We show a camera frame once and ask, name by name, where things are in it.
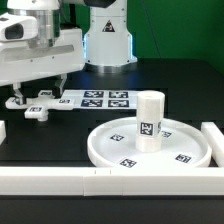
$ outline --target green wall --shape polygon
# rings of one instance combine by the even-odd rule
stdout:
[[[145,0],[162,58],[203,59],[224,74],[223,0]],[[0,0],[0,8],[6,0]],[[84,33],[89,9],[77,7]],[[141,0],[128,0],[128,29],[135,38],[135,55],[158,58]]]

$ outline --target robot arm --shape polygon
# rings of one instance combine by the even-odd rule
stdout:
[[[91,7],[107,8],[113,4],[116,0],[64,0],[64,3],[80,4]]]

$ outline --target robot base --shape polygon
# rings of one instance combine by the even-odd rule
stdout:
[[[137,69],[137,62],[122,65],[122,66],[99,66],[99,65],[91,65],[86,63],[86,69],[88,71],[97,72],[97,73],[122,73],[126,71],[133,71]]]

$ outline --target black table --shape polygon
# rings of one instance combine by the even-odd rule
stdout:
[[[54,78],[24,83],[28,96],[50,89]],[[166,95],[165,117],[200,129],[212,121],[224,131],[224,76],[199,60],[139,60],[135,71],[69,74],[65,89],[158,90]],[[10,87],[0,88],[0,120],[7,138],[0,166],[93,166],[87,137],[98,125],[135,116],[134,110],[50,111],[47,122],[26,120],[24,110],[8,110]],[[1,223],[220,223],[223,197],[0,197]]]

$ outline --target white circular tray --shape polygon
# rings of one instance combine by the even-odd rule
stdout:
[[[203,134],[184,123],[163,119],[162,146],[155,153],[136,149],[136,117],[100,125],[88,138],[88,155],[97,167],[174,168],[206,167],[211,148]]]

